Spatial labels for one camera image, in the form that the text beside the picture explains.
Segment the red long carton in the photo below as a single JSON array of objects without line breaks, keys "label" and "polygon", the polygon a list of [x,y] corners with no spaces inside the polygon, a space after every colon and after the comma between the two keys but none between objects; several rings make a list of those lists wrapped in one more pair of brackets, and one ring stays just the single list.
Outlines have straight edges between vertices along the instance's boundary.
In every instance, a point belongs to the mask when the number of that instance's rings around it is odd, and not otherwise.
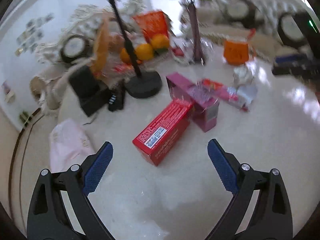
[{"label": "red long carton", "polygon": [[172,100],[132,143],[146,161],[158,166],[190,125],[193,111],[193,103]]}]

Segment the silver wrapper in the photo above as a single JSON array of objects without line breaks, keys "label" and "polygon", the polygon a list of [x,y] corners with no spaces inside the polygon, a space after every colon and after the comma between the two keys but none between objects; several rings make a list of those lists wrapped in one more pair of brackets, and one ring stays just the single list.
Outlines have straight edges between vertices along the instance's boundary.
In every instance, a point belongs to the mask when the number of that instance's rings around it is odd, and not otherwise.
[{"label": "silver wrapper", "polygon": [[233,70],[233,77],[233,86],[237,95],[244,102],[244,106],[249,107],[258,93],[251,70],[246,66],[236,67]]}]

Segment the white tissue pack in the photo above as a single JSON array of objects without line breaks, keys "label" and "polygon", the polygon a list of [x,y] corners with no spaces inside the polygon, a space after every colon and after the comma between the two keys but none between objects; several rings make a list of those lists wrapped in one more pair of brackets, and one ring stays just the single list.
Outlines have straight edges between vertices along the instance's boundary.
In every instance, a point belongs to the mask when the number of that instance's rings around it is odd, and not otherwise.
[{"label": "white tissue pack", "polygon": [[67,119],[52,130],[49,135],[50,171],[67,171],[74,164],[82,164],[95,150],[81,125]]}]

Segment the white side table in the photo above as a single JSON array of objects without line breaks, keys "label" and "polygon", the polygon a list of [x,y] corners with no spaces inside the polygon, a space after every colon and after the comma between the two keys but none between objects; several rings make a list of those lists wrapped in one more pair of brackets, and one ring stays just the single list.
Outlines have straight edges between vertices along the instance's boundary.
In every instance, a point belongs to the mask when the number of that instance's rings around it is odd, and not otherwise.
[{"label": "white side table", "polygon": [[1,91],[1,109],[18,132],[26,129],[33,118],[41,111],[40,108],[35,109],[33,112],[24,109],[17,101],[13,91],[8,94]]}]

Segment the red snack bag on tray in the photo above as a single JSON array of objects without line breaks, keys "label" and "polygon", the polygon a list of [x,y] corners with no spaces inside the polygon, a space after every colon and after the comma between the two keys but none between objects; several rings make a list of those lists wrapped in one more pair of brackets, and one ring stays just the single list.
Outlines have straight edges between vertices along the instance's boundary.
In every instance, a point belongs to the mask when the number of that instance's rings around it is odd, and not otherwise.
[{"label": "red snack bag on tray", "polygon": [[146,14],[133,16],[132,18],[140,27],[146,42],[149,43],[157,34],[169,37],[167,18],[163,11],[150,11]]}]

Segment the purple glossy carton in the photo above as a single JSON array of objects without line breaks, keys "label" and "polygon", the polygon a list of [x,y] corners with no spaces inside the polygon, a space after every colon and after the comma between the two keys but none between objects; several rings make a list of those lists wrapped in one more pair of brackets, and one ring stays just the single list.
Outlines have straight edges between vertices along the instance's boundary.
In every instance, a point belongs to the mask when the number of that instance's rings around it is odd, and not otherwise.
[{"label": "purple glossy carton", "polygon": [[172,99],[193,103],[193,122],[203,132],[216,126],[220,103],[216,97],[177,72],[167,75],[166,80]]}]

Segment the pink candy wrapper box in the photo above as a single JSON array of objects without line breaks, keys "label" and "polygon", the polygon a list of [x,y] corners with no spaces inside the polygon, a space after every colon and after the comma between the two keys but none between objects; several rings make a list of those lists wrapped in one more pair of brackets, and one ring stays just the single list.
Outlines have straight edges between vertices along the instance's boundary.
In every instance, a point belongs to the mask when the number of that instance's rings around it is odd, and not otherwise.
[{"label": "pink candy wrapper box", "polygon": [[234,106],[242,111],[249,111],[246,99],[238,94],[234,87],[225,86],[223,83],[202,79],[197,82],[198,86],[206,90],[210,95]]}]

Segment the long beige covered sofa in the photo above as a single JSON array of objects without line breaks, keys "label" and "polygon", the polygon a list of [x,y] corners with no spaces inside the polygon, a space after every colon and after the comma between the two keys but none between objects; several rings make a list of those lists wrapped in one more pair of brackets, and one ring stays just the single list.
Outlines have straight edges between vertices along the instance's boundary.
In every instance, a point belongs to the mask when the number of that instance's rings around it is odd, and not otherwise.
[{"label": "long beige covered sofa", "polygon": [[[228,38],[244,40],[249,30],[240,22],[230,23],[225,16],[226,6],[232,0],[211,0],[201,2],[197,9],[200,33],[215,43],[223,44]],[[278,35],[278,20],[282,13],[308,12],[316,26],[319,27],[319,17],[303,0],[250,0],[256,7],[256,33],[250,40],[257,55],[268,61],[277,56],[310,52],[309,44],[295,49],[283,45]]]}]

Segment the black phone stand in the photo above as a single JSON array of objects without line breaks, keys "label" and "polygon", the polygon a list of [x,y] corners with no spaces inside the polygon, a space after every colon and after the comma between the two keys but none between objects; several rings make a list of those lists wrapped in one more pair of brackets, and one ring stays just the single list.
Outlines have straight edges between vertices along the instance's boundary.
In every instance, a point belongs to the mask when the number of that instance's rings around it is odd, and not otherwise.
[{"label": "black phone stand", "polygon": [[117,9],[116,0],[108,1],[114,10],[118,25],[124,38],[124,47],[130,57],[133,69],[135,71],[135,76],[131,77],[129,81],[125,83],[125,88],[133,98],[147,99],[153,97],[158,94],[162,88],[163,83],[161,77],[157,71],[141,72],[137,63],[137,55],[135,53],[133,44],[125,32],[121,16]]}]

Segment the black remote control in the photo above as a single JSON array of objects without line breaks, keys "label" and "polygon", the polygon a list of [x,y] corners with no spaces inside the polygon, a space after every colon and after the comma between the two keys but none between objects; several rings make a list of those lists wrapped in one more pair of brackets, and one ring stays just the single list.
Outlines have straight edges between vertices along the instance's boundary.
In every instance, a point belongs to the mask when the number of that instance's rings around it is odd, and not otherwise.
[{"label": "black remote control", "polygon": [[124,108],[126,90],[123,86],[115,87],[111,90],[111,97],[108,102],[108,110],[111,112],[119,111]]}]

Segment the orange paper gift bag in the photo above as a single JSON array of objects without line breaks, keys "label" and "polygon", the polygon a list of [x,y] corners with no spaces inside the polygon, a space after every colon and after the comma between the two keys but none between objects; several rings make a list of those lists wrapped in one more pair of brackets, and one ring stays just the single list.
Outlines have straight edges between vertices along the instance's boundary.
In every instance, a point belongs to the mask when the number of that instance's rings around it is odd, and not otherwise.
[{"label": "orange paper gift bag", "polygon": [[225,40],[223,57],[228,64],[239,66],[249,61],[249,45],[246,42]]}]

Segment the black speaker box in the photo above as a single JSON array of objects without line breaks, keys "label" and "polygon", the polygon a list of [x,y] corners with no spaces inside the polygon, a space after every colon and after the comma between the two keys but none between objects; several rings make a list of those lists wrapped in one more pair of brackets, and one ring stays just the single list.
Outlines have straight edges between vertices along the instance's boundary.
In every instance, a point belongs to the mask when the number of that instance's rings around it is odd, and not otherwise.
[{"label": "black speaker box", "polygon": [[73,72],[68,82],[74,90],[81,109],[87,117],[108,104],[112,97],[111,90],[97,80],[88,66],[82,66]]}]

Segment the wall photo frames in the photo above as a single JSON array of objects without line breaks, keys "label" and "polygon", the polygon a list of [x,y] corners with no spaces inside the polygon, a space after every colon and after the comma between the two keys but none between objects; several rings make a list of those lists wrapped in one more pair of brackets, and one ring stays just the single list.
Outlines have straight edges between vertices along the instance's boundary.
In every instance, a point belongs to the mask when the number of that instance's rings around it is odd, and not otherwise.
[{"label": "wall photo frames", "polygon": [[49,13],[44,17],[33,18],[26,24],[26,29],[16,39],[18,48],[15,51],[16,56],[20,56],[23,53],[30,52],[34,53],[39,41],[44,37],[42,27],[54,19],[54,14]]}]

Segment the far ornate sofa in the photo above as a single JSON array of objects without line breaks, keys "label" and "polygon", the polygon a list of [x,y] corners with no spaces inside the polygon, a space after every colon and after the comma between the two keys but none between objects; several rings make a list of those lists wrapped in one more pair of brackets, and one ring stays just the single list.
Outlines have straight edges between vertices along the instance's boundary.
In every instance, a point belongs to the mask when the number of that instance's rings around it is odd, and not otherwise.
[{"label": "far ornate sofa", "polygon": [[[146,40],[132,17],[148,12],[143,0],[128,0],[119,10],[125,32],[133,46]],[[170,37],[171,21],[165,16]],[[56,115],[59,112],[67,88],[72,88],[68,78],[73,72],[82,66],[88,66],[91,70],[95,61],[105,59],[104,53],[109,49],[110,42],[120,43],[112,51],[124,46],[124,38],[112,8],[80,5],[71,20],[72,25],[61,33],[56,43],[44,43],[36,49],[39,62],[47,67],[32,78],[30,90],[44,114]],[[94,77],[113,90],[118,86],[125,88],[125,83],[133,76],[111,79]]]}]

